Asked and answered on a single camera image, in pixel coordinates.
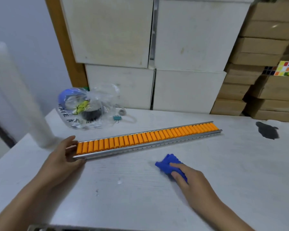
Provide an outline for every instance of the plastic bag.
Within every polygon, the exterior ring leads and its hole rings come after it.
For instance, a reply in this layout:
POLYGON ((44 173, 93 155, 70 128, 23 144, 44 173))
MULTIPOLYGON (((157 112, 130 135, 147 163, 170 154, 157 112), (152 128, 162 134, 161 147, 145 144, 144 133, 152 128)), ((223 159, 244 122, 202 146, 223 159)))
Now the plastic bag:
POLYGON ((114 84, 99 84, 91 91, 66 89, 58 96, 57 112, 68 127, 110 126, 114 124, 119 97, 119 88, 114 84))

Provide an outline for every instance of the left hand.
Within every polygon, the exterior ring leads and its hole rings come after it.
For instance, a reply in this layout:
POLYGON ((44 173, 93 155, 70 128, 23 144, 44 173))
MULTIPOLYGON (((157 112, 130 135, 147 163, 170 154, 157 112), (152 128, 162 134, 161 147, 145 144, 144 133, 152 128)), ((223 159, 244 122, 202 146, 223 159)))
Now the left hand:
POLYGON ((61 141, 58 147, 45 160, 33 181, 42 187, 51 189, 85 164, 85 159, 73 161, 73 152, 77 148, 73 145, 77 145, 78 143, 74 139, 75 136, 70 136, 61 141))

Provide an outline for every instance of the hand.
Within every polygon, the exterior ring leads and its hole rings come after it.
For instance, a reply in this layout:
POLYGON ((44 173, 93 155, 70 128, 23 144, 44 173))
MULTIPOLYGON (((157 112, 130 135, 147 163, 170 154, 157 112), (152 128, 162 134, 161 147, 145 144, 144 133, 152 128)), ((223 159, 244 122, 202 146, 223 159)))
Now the hand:
POLYGON ((185 164, 170 163, 170 165, 179 168, 185 173, 188 184, 177 172, 173 171, 171 175, 177 181, 178 186, 182 190, 191 208, 197 213, 207 217, 212 213, 212 210, 222 205, 222 202, 202 172, 190 168, 185 164))
POLYGON ((73 161, 73 153, 77 148, 73 145, 78 143, 78 141, 73 139, 75 139, 75 136, 70 136, 61 141, 58 147, 45 160, 33 181, 40 186, 51 189, 85 164, 85 159, 73 161))

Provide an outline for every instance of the black stain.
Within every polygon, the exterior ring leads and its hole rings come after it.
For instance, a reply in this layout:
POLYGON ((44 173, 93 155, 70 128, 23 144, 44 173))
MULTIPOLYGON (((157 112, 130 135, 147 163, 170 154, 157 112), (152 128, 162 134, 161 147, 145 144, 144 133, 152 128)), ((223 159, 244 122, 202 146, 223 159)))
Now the black stain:
POLYGON ((277 127, 273 127, 262 122, 256 122, 256 126, 258 126, 258 131, 263 137, 271 140, 279 139, 277 127))

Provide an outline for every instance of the table surface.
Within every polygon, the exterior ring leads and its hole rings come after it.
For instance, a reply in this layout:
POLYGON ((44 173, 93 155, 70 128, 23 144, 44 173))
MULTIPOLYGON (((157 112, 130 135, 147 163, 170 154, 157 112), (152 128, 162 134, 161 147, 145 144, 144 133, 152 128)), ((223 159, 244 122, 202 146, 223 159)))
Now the table surface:
MULTIPOLYGON (((211 230, 187 205, 177 184, 154 166, 173 153, 204 173, 221 200, 256 230, 289 230, 289 123, 267 121, 280 138, 258 133, 249 117, 127 109, 118 124, 74 130, 53 110, 56 136, 85 141, 206 121, 220 136, 89 160, 48 198, 41 222, 135 230, 211 230)), ((50 149, 26 135, 0 159, 0 211, 34 177, 50 149)))

